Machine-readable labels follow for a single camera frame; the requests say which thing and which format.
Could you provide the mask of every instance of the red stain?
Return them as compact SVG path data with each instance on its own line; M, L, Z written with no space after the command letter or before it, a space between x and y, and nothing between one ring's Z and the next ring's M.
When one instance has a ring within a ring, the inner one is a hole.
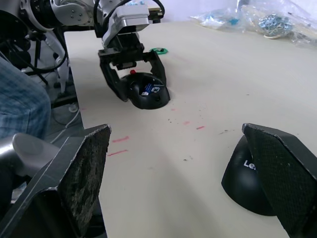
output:
M117 142L122 142L122 141L125 141L125 140L128 140L128 139L130 139L130 137L127 135L125 138L113 140L112 142L113 142L113 143L117 143Z
M118 151L118 152L115 152L115 153L109 154L109 155L108 155L108 157L109 157L109 156L112 156L112 155L121 154L121 153L123 153L123 152L128 152L128 150L121 150L121 151Z

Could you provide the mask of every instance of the black computer mouse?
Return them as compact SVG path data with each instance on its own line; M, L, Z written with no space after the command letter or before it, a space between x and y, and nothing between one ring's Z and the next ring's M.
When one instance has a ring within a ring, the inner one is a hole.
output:
M233 151L221 185L229 197L245 209L260 215L275 216L263 191L245 136Z
M122 78L127 82L127 97L140 109L158 109L170 100L166 85L150 73L131 73Z

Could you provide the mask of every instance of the green ring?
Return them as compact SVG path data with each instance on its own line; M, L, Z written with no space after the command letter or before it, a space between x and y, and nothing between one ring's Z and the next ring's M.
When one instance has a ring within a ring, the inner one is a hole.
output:
M151 51L155 51L158 55L165 55L168 50L165 48L153 48Z

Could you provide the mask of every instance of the white table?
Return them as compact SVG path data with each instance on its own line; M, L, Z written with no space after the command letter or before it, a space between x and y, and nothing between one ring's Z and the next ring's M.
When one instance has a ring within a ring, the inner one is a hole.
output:
M244 122L292 133L317 154L316 51L191 22L150 25L140 40L169 50L160 58L171 101L145 111L106 85L94 32L65 35L84 127L112 127L100 192L110 238L288 237L220 182Z

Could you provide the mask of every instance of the person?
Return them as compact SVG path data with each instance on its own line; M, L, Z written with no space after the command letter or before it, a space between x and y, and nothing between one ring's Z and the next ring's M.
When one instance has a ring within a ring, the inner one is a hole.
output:
M19 132L44 139L50 117L45 89L0 57L0 139Z

